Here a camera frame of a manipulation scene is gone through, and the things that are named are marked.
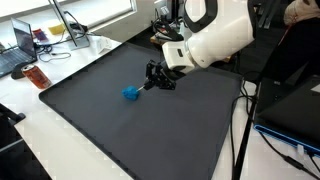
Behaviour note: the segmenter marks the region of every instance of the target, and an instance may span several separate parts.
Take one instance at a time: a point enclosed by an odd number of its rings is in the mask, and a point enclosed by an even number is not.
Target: person
[[[287,31],[273,50],[258,80],[285,82],[305,66],[296,85],[320,75],[320,0],[294,0],[286,8]]]

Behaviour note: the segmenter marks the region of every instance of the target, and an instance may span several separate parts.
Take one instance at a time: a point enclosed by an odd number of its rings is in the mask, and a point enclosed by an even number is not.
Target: person's arm
[[[299,21],[320,18],[320,0],[295,0],[285,10],[284,23],[288,26]]]

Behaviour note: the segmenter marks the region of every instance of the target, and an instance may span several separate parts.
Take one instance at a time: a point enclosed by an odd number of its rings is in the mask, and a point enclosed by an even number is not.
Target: cable
[[[37,44],[37,46],[39,46],[40,48],[42,48],[42,47],[46,47],[46,46],[53,46],[53,45],[56,45],[56,44],[61,44],[61,43],[67,42],[67,41],[69,41],[69,40],[64,40],[64,41],[62,41],[65,32],[66,32],[66,30],[64,29],[59,41],[57,41],[57,42],[55,42],[55,43],[52,43],[52,44],[44,44],[44,45]]]
[[[155,11],[154,11],[154,13],[155,13],[155,14],[154,14],[154,15],[155,15],[154,17],[156,17],[156,20],[157,20],[157,19],[160,19],[158,9],[155,8],[154,10],[155,10]]]
[[[52,46],[51,45],[42,45],[40,46],[40,48],[42,48],[40,51],[37,52],[37,54],[40,53],[50,53],[52,51]]]
[[[257,74],[258,76],[255,79],[248,79],[248,78],[246,78],[246,76],[248,74]],[[245,79],[247,79],[247,81],[254,82],[254,83],[257,83],[257,80],[259,79],[260,75],[261,75],[261,72],[259,72],[259,71],[248,71],[248,72],[245,72],[242,74],[242,76],[245,77]]]
[[[101,36],[101,35],[98,35],[98,34],[95,34],[93,32],[90,32],[90,33],[87,33],[88,36]]]
[[[14,49],[14,48],[16,48],[16,47],[18,47],[18,46],[10,46],[10,47],[7,48],[7,49],[1,50],[1,51],[0,51],[0,54],[4,53],[4,52],[6,52],[6,51],[9,51],[9,50],[11,50],[11,49]]]
[[[232,101],[232,106],[231,106],[231,111],[234,110],[235,108],[235,103],[240,99],[240,98],[243,98],[243,97],[246,97],[244,95],[242,96],[239,96],[237,98],[235,98],[233,101]],[[235,157],[235,150],[234,150],[234,140],[233,140],[233,113],[231,114],[231,118],[230,118],[230,140],[231,140],[231,151],[232,151],[232,180],[234,180],[234,171],[235,171],[235,164],[236,164],[236,157]]]
[[[156,25],[160,25],[159,22],[161,22],[161,21],[160,21],[160,18],[157,18],[157,19],[154,21],[154,23],[153,23],[153,28],[154,28],[157,32],[159,32],[160,34],[162,34],[162,35],[164,35],[164,36],[167,36],[167,34],[164,34],[162,31],[160,31],[160,30],[158,29],[158,27],[156,27]]]
[[[78,22],[78,20],[77,20],[75,17],[73,17],[73,15],[72,15],[69,11],[65,11],[65,13],[69,14],[69,15],[72,17],[72,19],[74,19],[74,20],[76,21],[76,23],[78,24],[78,27],[79,27],[80,30],[82,31],[82,33],[81,33],[82,36],[76,37],[76,39],[84,37],[84,36],[86,35],[86,32],[85,32],[85,30],[82,28],[82,26],[81,26],[81,24]]]
[[[234,55],[234,66],[232,68],[232,71],[237,73],[237,74],[241,74],[240,73],[240,55],[241,55],[241,51],[238,51],[235,53]]]
[[[48,60],[44,60],[41,58],[41,56],[43,55],[49,55],[50,56],[50,59]],[[56,58],[52,58],[52,56],[57,56],[57,55],[66,55],[64,57],[56,57]],[[64,52],[64,53],[45,53],[45,54],[39,54],[39,59],[43,62],[50,62],[52,60],[59,60],[59,59],[66,59],[66,58],[69,58],[71,57],[71,54],[68,53],[68,52]]]
[[[320,169],[319,169],[319,166],[317,165],[317,163],[314,161],[313,157],[311,154],[309,154],[309,158],[311,159],[312,163],[314,164],[314,166],[317,168],[317,170],[319,171],[320,173]]]
[[[255,71],[250,71],[247,73],[244,73],[244,75],[249,74],[249,73],[256,73]],[[254,96],[249,96],[247,90],[245,89],[245,81],[244,83],[242,83],[241,88],[243,88],[243,91],[240,90],[241,92],[241,96],[237,97],[236,99],[233,100],[232,102],[232,110],[234,110],[234,106],[235,103],[238,101],[238,99],[240,98],[246,98],[247,99],[247,104],[246,106],[248,107],[248,102],[250,101],[254,101]],[[230,135],[231,135],[231,150],[232,150],[232,180],[235,179],[235,150],[234,150],[234,140],[233,140],[233,118],[231,115],[231,121],[230,121]],[[284,161],[286,161],[287,163],[289,163],[290,165],[292,165],[293,167],[297,168],[298,170],[304,171],[305,173],[309,174],[310,176],[312,176],[313,178],[320,180],[320,178],[315,175],[313,172],[311,172],[309,169],[307,169],[303,164],[301,164],[300,162],[296,161],[295,159],[293,159],[290,156],[286,156],[284,154],[282,154],[280,151],[278,151],[275,147],[272,146],[272,144],[267,140],[267,138],[261,133],[259,132],[259,134],[261,135],[261,137],[263,138],[263,140],[268,144],[268,146],[274,151],[276,152],[280,157],[282,157],[282,159]],[[318,171],[320,172],[320,169],[318,167],[318,165],[314,162],[314,160],[312,159],[312,156],[309,155],[310,159],[312,160],[313,164],[317,167]]]
[[[297,168],[298,170],[304,171],[307,174],[309,174],[310,176],[312,176],[313,178],[320,180],[320,178],[315,175],[314,173],[312,173],[309,169],[305,168],[303,164],[301,164],[300,162],[298,162],[297,160],[293,159],[290,156],[286,156],[282,153],[280,153],[276,148],[274,148],[272,146],[272,144],[267,140],[267,138],[261,133],[259,132],[259,134],[261,135],[261,137],[263,138],[263,140],[269,145],[269,147],[276,152],[280,157],[282,157],[282,159],[284,161],[286,161],[287,163],[289,163],[290,165],[292,165],[293,167]]]

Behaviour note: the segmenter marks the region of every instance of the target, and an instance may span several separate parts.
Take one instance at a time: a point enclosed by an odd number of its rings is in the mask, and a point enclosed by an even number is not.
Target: blue block
[[[122,95],[129,100],[135,101],[138,99],[139,91],[134,86],[129,86],[122,90]]]

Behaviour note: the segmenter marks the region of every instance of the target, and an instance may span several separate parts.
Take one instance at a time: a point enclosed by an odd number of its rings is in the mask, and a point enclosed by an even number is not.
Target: floor
[[[263,69],[264,64],[266,63],[273,48],[277,45],[285,31],[285,27],[282,23],[282,14],[285,7],[286,2],[281,4],[279,11],[273,18],[270,29],[257,29],[257,37],[255,41],[242,50],[242,54],[240,56],[240,66],[238,69],[241,74],[249,71],[260,72]],[[150,37],[153,35],[154,32],[151,28],[149,28],[133,37],[128,42],[158,51],[159,55],[161,55],[161,50],[159,50],[159,48],[150,42]],[[235,63],[217,63],[214,64],[214,66],[220,69],[231,71],[235,67]],[[253,81],[256,76],[256,73],[251,73],[247,78],[249,81]],[[0,124],[0,137],[3,137],[1,132],[9,132],[9,134],[13,134],[13,138],[11,137],[9,140],[3,140],[4,138],[0,138],[0,149],[3,147],[1,145],[5,144],[3,143],[4,141],[12,142],[19,138],[19,135],[14,128],[8,129],[8,126],[3,123]],[[0,154],[0,180],[28,179],[48,180],[50,177],[45,172],[36,157],[32,154],[27,144],[24,142],[20,143],[6,154]]]

